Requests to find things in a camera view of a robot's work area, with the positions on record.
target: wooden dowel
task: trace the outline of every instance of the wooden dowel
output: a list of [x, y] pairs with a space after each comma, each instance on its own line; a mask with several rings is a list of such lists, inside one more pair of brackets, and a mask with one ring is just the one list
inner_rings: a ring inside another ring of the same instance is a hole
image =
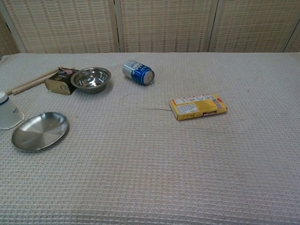
[[53, 74], [55, 74], [57, 71], [59, 71], [59, 70], [62, 69], [62, 68], [63, 68], [63, 66], [56, 67], [55, 69], [52, 69], [52, 70], [50, 70], [50, 71], [48, 71], [48, 72], [46, 72], [46, 73], [43, 73], [42, 75], [40, 75], [40, 76], [38, 76], [38, 77], [36, 77], [36, 78], [33, 78], [33, 79], [31, 79], [31, 80], [29, 80], [29, 81], [27, 81], [27, 82], [25, 82], [25, 83], [22, 83], [22, 84], [20, 84], [20, 85], [18, 85], [18, 86], [15, 86], [15, 87], [13, 87], [13, 88], [11, 88], [11, 89], [5, 91], [5, 93], [6, 93], [7, 95], [10, 95], [10, 94], [12, 94], [12, 91], [13, 91], [13, 90], [18, 90], [18, 89], [20, 89], [21, 87], [23, 87], [23, 86], [25, 86], [25, 85], [28, 85], [28, 84], [30, 84], [30, 83], [33, 83], [34, 81], [37, 81], [37, 80], [39, 80], [39, 79], [42, 79], [42, 78], [44, 78], [44, 77], [46, 77], [46, 76], [48, 76], [48, 75], [53, 75]]
[[14, 90], [12, 90], [12, 93], [13, 93], [13, 95], [17, 95], [17, 94], [19, 94], [19, 93], [21, 93], [21, 92], [23, 92], [25, 90], [28, 90], [29, 88], [37, 86], [37, 85], [43, 83], [46, 79], [52, 77], [54, 74], [55, 73], [50, 74], [48, 76], [44, 76], [44, 77], [42, 77], [42, 78], [40, 78], [38, 80], [35, 80], [35, 81], [32, 81], [31, 83], [26, 84], [26, 85], [24, 85], [24, 86], [22, 86], [20, 88], [14, 89]]

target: yellow box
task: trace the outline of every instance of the yellow box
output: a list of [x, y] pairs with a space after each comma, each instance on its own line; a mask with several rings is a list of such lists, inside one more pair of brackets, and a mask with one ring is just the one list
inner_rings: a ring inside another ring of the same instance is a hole
[[226, 105], [216, 94], [171, 99], [170, 107], [177, 120], [227, 112]]

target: stainless steel bowl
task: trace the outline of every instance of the stainless steel bowl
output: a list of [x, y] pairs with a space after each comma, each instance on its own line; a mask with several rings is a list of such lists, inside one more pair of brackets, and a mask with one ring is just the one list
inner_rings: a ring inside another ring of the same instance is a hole
[[43, 149], [59, 140], [69, 122], [58, 112], [45, 112], [24, 121], [14, 132], [11, 143], [23, 151]]
[[95, 94], [105, 89], [112, 75], [109, 70], [100, 67], [82, 69], [71, 77], [71, 83], [89, 94]]

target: stainless steel plate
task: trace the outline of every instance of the stainless steel plate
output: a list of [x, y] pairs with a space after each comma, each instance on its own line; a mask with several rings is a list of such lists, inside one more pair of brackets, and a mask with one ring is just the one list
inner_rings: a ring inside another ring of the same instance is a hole
[[23, 151], [43, 149], [60, 139], [69, 126], [67, 118], [58, 112], [45, 112], [24, 121], [14, 132], [12, 144]]

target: plastic cup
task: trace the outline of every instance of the plastic cup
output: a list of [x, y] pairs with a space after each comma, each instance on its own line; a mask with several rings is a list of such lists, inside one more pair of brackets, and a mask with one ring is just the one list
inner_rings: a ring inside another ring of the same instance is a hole
[[7, 130], [18, 125], [25, 118], [5, 92], [0, 91], [0, 129]]

